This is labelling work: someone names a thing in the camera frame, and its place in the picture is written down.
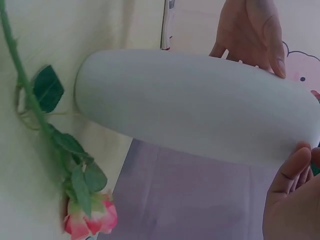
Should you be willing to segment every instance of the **lavender cloth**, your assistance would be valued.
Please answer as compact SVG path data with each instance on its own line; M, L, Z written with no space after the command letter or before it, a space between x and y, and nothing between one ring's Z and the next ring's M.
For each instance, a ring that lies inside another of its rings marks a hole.
M118 225L98 240L262 240L276 171L134 140L114 189Z

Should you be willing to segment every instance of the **rose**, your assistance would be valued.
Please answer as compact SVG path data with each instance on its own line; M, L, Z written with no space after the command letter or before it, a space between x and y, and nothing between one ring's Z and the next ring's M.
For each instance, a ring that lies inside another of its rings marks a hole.
M79 204L69 200L67 216L64 218L64 230L71 240L81 240L99 232L109 234L117 225L118 217L111 193L94 193L91 196L92 212L89 218Z

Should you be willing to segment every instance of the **cartoon print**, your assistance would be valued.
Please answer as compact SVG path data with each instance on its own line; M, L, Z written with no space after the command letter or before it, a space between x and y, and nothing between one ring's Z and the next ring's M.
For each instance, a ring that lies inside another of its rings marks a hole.
M320 100L320 59L302 51L289 51L283 42L286 77L303 84Z

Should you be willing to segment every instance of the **hand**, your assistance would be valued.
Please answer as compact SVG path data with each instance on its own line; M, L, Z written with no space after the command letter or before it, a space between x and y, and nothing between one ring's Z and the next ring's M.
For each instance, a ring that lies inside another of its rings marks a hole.
M320 239L320 175L313 176L311 160L319 165L320 148L299 143L274 177L264 207L264 240Z
M285 52L277 8L273 0L226 0L211 57L272 69L286 77Z

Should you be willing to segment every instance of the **fingernail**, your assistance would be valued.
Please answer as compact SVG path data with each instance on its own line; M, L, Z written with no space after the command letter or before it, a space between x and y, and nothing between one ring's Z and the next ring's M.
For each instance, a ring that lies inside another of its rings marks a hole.
M281 58L278 58L278 66L281 71L281 74L285 78L286 77L286 66L285 66L284 61Z

